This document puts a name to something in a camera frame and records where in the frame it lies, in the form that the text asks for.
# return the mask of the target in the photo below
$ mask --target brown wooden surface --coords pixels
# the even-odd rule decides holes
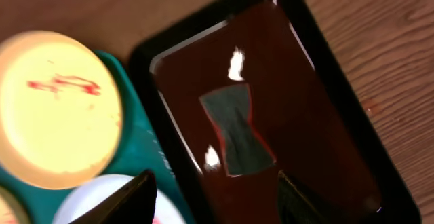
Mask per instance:
[[[0,40],[58,31],[126,61],[212,0],[0,0]],[[424,223],[434,223],[434,0],[306,0]]]

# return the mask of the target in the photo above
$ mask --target teal tray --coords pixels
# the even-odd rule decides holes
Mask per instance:
[[[179,186],[161,150],[148,117],[121,63],[111,54],[95,51],[114,77],[122,97],[124,124],[119,148],[102,174],[136,176],[151,169],[158,188],[176,205],[186,223],[194,223]],[[19,181],[0,167],[0,186],[14,194],[34,224],[49,224],[63,199],[73,190],[46,190]]]

